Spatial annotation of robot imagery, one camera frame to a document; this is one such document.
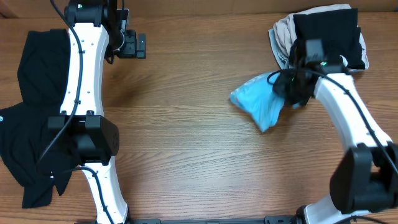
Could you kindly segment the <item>light blue t-shirt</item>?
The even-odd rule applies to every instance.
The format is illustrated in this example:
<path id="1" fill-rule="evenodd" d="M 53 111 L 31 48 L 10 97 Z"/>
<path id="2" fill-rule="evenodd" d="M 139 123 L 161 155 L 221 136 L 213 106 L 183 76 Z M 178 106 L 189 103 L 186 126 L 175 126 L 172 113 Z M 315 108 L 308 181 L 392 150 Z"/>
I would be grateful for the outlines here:
<path id="1" fill-rule="evenodd" d="M 230 102 L 247 113 L 262 133 L 277 124 L 285 105 L 283 97 L 274 93 L 273 86 L 267 81 L 270 75 L 258 75 L 229 95 Z"/>

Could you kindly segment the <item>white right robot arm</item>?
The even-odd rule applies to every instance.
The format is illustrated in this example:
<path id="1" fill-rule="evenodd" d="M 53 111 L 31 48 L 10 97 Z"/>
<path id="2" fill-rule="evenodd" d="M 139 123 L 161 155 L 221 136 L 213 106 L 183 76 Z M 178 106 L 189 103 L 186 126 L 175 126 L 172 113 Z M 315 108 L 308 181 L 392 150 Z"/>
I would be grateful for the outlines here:
<path id="1" fill-rule="evenodd" d="M 267 223 L 350 223 L 370 213 L 397 208 L 397 144 L 378 126 L 342 64 L 273 72 L 273 91 L 288 100 L 313 97 L 326 109 L 345 154 L 334 171 L 329 194 L 300 207 L 291 217 Z"/>

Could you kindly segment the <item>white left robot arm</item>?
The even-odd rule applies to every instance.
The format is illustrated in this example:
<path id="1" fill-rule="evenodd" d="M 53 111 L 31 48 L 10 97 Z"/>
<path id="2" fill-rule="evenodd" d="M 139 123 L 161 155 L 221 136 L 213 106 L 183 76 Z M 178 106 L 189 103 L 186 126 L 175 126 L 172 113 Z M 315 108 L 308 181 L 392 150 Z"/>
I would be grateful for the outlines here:
<path id="1" fill-rule="evenodd" d="M 116 172 L 119 129 L 104 116 L 103 65 L 115 58 L 146 57 L 146 36 L 127 29 L 129 9 L 117 0 L 70 1 L 60 17 L 68 26 L 70 64 L 65 97 L 57 116 L 49 118 L 56 132 L 45 153 L 60 144 L 84 173 L 96 207 L 95 223 L 132 223 Z"/>

